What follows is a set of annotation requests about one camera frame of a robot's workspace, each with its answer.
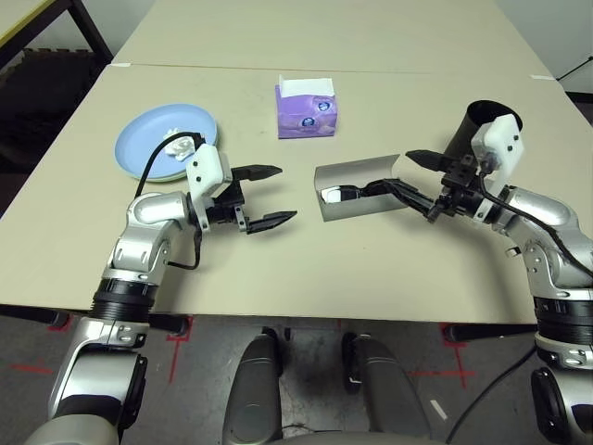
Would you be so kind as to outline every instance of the blue plate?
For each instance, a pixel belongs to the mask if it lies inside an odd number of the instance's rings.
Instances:
[[[178,128],[180,132],[199,132],[208,144],[216,143],[214,118],[196,105],[170,104],[148,110],[131,121],[120,133],[115,144],[115,159],[127,173],[140,178],[150,154],[160,144],[167,131]],[[148,174],[149,181],[171,181],[185,176],[183,161],[165,153],[158,154]]]

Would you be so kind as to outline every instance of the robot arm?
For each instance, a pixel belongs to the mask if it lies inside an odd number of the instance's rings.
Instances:
[[[27,445],[119,443],[142,403],[147,359],[137,350],[145,343],[148,315],[167,267],[197,267],[202,234],[212,223],[236,223],[249,234],[272,229],[296,214],[282,211],[251,222],[243,215],[240,181],[265,179],[282,170],[263,165],[231,169],[215,146],[190,134],[202,141],[186,168],[190,192],[148,193],[129,206],[126,227],[103,271],[89,316],[78,323],[57,374],[50,420]],[[193,266],[170,261],[173,239],[189,226],[195,228]]]
[[[399,179],[361,189],[333,187],[325,199],[391,193],[429,222],[460,214],[512,239],[517,248],[509,253],[523,254],[534,298],[537,354],[547,365],[532,374],[539,429],[553,443],[588,445],[593,443],[593,241],[568,206],[506,185],[523,152],[521,127],[511,109],[474,102],[444,154],[407,153],[420,166],[444,173],[436,200]],[[491,173],[494,181],[485,180]]]

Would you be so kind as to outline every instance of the black cable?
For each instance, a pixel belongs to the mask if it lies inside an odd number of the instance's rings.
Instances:
[[[142,189],[145,187],[146,178],[148,178],[148,174],[150,173],[152,164],[155,162],[155,159],[157,158],[158,153],[160,153],[160,150],[162,150],[165,146],[167,146],[174,140],[179,139],[180,137],[186,137],[186,136],[190,136],[194,140],[194,147],[196,148],[196,151],[205,142],[204,138],[202,137],[202,135],[200,133],[180,132],[180,133],[176,133],[172,136],[169,136],[167,139],[163,140],[163,142],[158,144],[157,148],[155,148],[155,150],[150,155],[150,158],[148,158],[148,161],[146,162],[145,170],[142,172],[142,177],[140,178],[140,184],[138,184],[138,188],[136,188],[136,194],[134,195],[134,199],[136,199],[137,197],[142,195]]]
[[[564,79],[566,76],[572,74],[573,72],[575,72],[576,70],[578,70],[581,67],[584,67],[587,63],[589,63],[590,61],[593,61],[593,56],[589,56],[587,58],[587,60],[585,60],[583,63],[581,63],[580,65],[578,65],[577,67],[574,67],[572,70],[568,71],[567,73],[563,74],[560,77],[557,77],[556,80],[559,82],[562,79]]]
[[[204,138],[202,137],[202,135],[200,133],[180,132],[180,133],[176,133],[176,134],[169,136],[167,139],[163,140],[163,142],[158,144],[157,148],[155,148],[153,150],[152,154],[150,155],[150,158],[148,158],[148,161],[146,162],[145,170],[142,172],[142,177],[140,178],[140,183],[138,184],[138,188],[136,188],[136,193],[134,195],[134,199],[136,199],[137,197],[142,195],[142,189],[145,187],[146,178],[148,178],[148,174],[150,173],[152,164],[155,162],[155,159],[157,158],[158,153],[160,153],[160,150],[162,150],[165,146],[167,146],[174,140],[179,139],[180,137],[186,137],[186,136],[190,136],[194,140],[194,147],[196,148],[196,150],[198,150],[200,148],[200,146],[205,142]],[[201,245],[202,245],[202,231],[201,231],[201,229],[199,229],[197,227],[196,231],[194,232],[194,264],[192,264],[190,266],[187,264],[181,264],[180,262],[168,261],[167,265],[172,266],[172,267],[178,267],[180,269],[185,269],[186,271],[193,271],[193,270],[197,269],[197,266],[199,266],[199,264],[200,264]]]
[[[593,271],[589,270],[586,267],[585,264],[583,264],[577,258],[574,257],[574,255],[564,245],[563,241],[558,236],[558,232],[556,231],[556,229],[554,229],[552,226],[546,224],[545,222],[541,221],[540,219],[538,219],[534,215],[532,215],[530,213],[527,213],[526,211],[519,210],[519,209],[513,207],[512,205],[507,204],[502,199],[499,199],[499,198],[495,197],[494,195],[491,195],[490,193],[488,193],[488,191],[486,190],[486,185],[484,184],[484,178],[485,177],[486,177],[486,172],[480,172],[480,174],[478,175],[478,178],[479,178],[479,186],[480,186],[480,193],[488,201],[492,201],[497,206],[500,206],[500,207],[502,207],[505,210],[511,211],[512,213],[514,213],[514,214],[516,214],[518,216],[521,216],[521,217],[525,218],[526,220],[531,221],[533,224],[537,225],[539,228],[541,228],[542,230],[544,230],[552,238],[552,241],[554,241],[554,243],[556,243],[556,246],[558,246],[558,249],[560,250],[560,252],[562,253],[562,255],[564,255],[564,257],[566,257],[566,259],[576,269],[578,269],[581,272],[586,273],[588,276],[590,276],[591,278],[593,278]]]
[[[282,430],[284,431],[285,429],[288,429],[288,428],[304,429],[304,430],[308,431],[309,433],[340,433],[340,432],[342,432],[341,429],[313,429],[313,428],[309,428],[308,426],[306,426],[305,424],[303,424],[301,422],[283,426]]]
[[[532,355],[534,355],[535,352],[536,352],[536,347],[534,346],[523,357],[521,357],[521,359],[519,359],[515,364],[513,364],[511,367],[509,367],[509,369],[507,369],[505,372],[503,372],[502,374],[500,374],[497,378],[495,378],[494,380],[492,380],[492,383],[490,383],[490,385],[488,385],[480,393],[480,395],[475,398],[475,400],[470,404],[470,406],[468,406],[465,409],[465,411],[460,416],[460,418],[457,420],[457,422],[455,422],[455,425],[451,428],[451,432],[448,433],[448,436],[447,436],[447,439],[445,440],[445,443],[450,444],[451,441],[455,438],[455,435],[457,434],[457,431],[460,429],[461,425],[463,424],[463,422],[465,421],[465,419],[467,418],[467,416],[470,415],[470,413],[472,412],[472,409],[475,407],[475,405],[477,405],[485,396],[487,396],[488,393],[496,385],[498,385],[502,380],[504,380],[506,377],[508,377],[509,375],[511,375],[517,369],[519,369],[523,363],[527,362],[529,360],[529,358]]]
[[[194,264],[191,266],[187,264],[182,264],[180,262],[175,261],[168,261],[168,266],[178,267],[179,269],[185,269],[186,271],[194,271],[197,269],[197,266],[200,265],[200,249],[202,246],[202,231],[199,227],[196,227],[196,231],[194,232]]]

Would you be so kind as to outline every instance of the floor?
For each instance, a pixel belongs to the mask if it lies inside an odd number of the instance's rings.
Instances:
[[[46,416],[46,404],[69,344],[68,329],[0,317],[0,444],[20,444]],[[283,425],[364,431],[368,420],[360,394],[342,388],[340,340],[346,331],[381,339],[398,357],[416,387],[433,438],[444,440],[473,398],[533,344],[533,336],[476,340],[454,348],[438,324],[199,316],[188,341],[150,332],[147,389],[136,424],[123,444],[218,444],[226,400],[241,354],[263,325],[291,327],[284,340],[281,377]],[[453,443],[544,444],[531,402],[529,376],[540,366],[532,357],[478,405]],[[447,418],[435,410],[436,401]],[[286,437],[304,434],[291,427]]]

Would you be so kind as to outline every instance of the tissue box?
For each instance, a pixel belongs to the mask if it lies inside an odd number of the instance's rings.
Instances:
[[[337,121],[331,79],[285,81],[276,85],[278,137],[333,136]]]

